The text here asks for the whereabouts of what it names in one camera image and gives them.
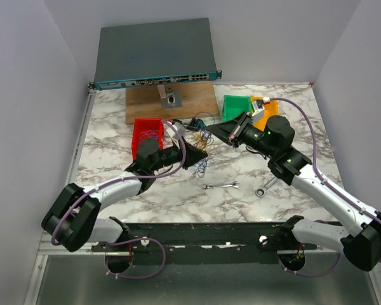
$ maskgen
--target metal stand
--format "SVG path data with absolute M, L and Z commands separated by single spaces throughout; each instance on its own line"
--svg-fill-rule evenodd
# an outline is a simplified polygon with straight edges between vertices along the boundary
M 175 92 L 171 88 L 165 90 L 164 85 L 157 85 L 157 87 L 163 109 L 182 107 L 182 96 L 180 92 Z

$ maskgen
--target red basket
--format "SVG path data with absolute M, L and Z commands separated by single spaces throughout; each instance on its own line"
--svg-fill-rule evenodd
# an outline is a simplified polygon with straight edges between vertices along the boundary
M 131 153 L 133 160 L 137 157 L 137 149 L 146 138 L 155 138 L 159 147 L 163 148 L 164 125 L 162 119 L 135 119 Z

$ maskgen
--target wooden board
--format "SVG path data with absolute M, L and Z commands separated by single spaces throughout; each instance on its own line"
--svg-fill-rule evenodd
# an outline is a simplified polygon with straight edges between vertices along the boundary
M 126 124 L 133 124 L 137 118 L 187 119 L 206 111 L 219 113 L 215 90 L 211 81 L 165 85 L 182 95 L 182 107 L 163 109 L 157 86 L 128 88 L 126 90 Z M 210 116 L 201 113 L 199 118 Z

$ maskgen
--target green bin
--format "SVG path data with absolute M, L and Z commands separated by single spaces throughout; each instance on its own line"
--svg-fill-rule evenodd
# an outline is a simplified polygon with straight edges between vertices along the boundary
M 237 95 L 225 95 L 223 103 L 223 121 L 230 121 L 243 111 L 251 112 L 251 98 Z

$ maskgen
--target metal bracket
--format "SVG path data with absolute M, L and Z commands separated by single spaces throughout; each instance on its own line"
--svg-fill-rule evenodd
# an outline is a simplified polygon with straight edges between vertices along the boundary
M 175 92 L 171 88 L 165 90 L 164 85 L 158 85 L 157 87 L 163 109 L 182 107 L 182 96 L 180 92 Z
M 169 127 L 167 127 L 166 125 L 164 126 L 165 127 L 165 132 L 170 136 L 172 142 L 177 146 L 177 147 L 180 147 L 180 144 L 179 144 L 179 138 L 177 136 L 177 134 Z M 176 122 L 173 124 L 173 127 L 177 130 L 178 134 L 183 137 L 185 132 L 186 132 L 186 129 L 185 127 L 179 123 L 179 122 Z
M 253 104 L 254 113 L 253 113 L 251 118 L 252 118 L 253 124 L 255 124 L 264 117 L 265 109 L 263 107 L 262 100 L 255 100 L 255 101 L 253 101 L 252 104 Z
M 97 91 L 97 87 L 96 87 L 96 85 L 95 85 L 95 83 L 88 83 L 88 88 L 89 88 L 89 91 L 90 90 L 95 90 L 95 91 Z

